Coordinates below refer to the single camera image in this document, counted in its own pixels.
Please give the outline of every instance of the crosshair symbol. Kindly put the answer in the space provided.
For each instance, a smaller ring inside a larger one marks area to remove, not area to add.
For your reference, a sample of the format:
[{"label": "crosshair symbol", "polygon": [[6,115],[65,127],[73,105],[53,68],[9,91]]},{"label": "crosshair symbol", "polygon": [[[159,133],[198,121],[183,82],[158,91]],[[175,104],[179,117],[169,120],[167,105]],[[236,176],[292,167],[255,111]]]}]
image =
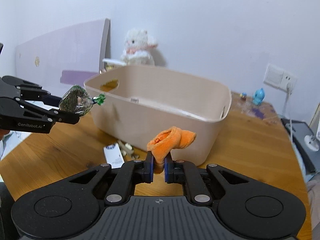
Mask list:
[{"label": "crosshair symbol", "polygon": [[158,198],[155,202],[160,205],[160,204],[162,204],[162,203],[165,202],[165,201],[162,200],[161,198]]}]

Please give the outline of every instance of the orange plush fabric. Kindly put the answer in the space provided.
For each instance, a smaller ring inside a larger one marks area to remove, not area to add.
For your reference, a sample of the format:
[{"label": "orange plush fabric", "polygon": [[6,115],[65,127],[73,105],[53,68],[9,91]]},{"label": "orange plush fabric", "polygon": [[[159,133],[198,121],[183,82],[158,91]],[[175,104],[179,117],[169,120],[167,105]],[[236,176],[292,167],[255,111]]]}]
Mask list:
[{"label": "orange plush fabric", "polygon": [[155,173],[161,173],[164,169],[164,158],[172,149],[183,149],[188,147],[196,139],[196,133],[182,130],[175,126],[159,133],[147,144],[148,151],[151,151],[156,165]]}]

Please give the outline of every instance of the human hand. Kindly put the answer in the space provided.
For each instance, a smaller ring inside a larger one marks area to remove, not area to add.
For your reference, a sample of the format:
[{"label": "human hand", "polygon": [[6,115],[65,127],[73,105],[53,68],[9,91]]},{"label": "human hand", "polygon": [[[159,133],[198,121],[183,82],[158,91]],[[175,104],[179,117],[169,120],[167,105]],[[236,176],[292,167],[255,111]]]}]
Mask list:
[{"label": "human hand", "polygon": [[3,136],[8,134],[9,132],[9,130],[0,129],[0,140],[2,140]]}]

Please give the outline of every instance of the wall socket panel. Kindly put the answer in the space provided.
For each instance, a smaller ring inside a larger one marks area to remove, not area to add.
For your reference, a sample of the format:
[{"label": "wall socket panel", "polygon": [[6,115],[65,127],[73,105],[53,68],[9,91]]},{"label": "wall socket panel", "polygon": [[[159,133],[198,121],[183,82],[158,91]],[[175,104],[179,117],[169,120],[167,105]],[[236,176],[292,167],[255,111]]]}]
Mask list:
[{"label": "wall socket panel", "polygon": [[293,91],[297,82],[297,77],[282,68],[269,64],[263,82],[276,89],[287,92],[288,84],[290,84],[291,91]]}]

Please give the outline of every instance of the clear plastic wrapper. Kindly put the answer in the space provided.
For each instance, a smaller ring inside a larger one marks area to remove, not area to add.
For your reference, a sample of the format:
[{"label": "clear plastic wrapper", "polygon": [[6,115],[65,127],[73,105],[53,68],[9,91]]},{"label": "clear plastic wrapper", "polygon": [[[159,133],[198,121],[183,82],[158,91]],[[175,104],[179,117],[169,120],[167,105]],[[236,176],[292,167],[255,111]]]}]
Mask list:
[{"label": "clear plastic wrapper", "polygon": [[59,109],[78,114],[79,116],[84,116],[90,111],[94,104],[100,106],[103,104],[104,100],[104,94],[91,98],[84,88],[75,85],[62,97],[59,103]]}]

